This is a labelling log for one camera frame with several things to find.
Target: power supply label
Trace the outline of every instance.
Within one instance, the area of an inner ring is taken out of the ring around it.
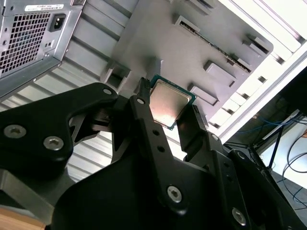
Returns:
[[[64,8],[64,4],[57,5],[28,5],[25,7],[24,11],[33,12],[33,11],[52,11],[52,10],[61,10]]]

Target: gray metal plate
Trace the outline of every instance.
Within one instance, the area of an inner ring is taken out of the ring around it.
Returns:
[[[250,74],[229,64],[221,52],[199,37],[174,25],[176,15],[182,15],[200,28],[200,34],[224,52],[248,63],[252,72],[272,51],[272,45],[218,1],[207,16],[184,0],[175,0],[172,4],[166,0],[139,1],[113,53],[116,61],[132,71],[124,88],[133,90],[138,79],[146,76],[151,58],[156,57],[163,60],[161,76],[184,89],[193,83],[220,101],[219,106],[205,111],[213,115]],[[243,44],[248,34],[264,41],[269,53],[260,56]],[[204,70],[208,61],[234,77],[231,86]]]

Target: power supply unit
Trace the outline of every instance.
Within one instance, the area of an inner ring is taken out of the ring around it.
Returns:
[[[61,64],[85,0],[0,0],[0,98]]]

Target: ribbed metal panel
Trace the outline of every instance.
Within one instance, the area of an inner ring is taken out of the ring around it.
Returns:
[[[89,0],[62,65],[2,102],[0,111],[98,82],[137,2]],[[178,145],[178,137],[168,140],[174,155],[182,159],[185,153]],[[111,158],[111,134],[101,132],[74,148],[68,163],[69,174],[79,181],[109,165]]]

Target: ventilation slot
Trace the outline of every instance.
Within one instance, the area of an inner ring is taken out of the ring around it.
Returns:
[[[15,16],[8,50],[0,58],[2,74],[36,60],[49,19],[50,13]]]

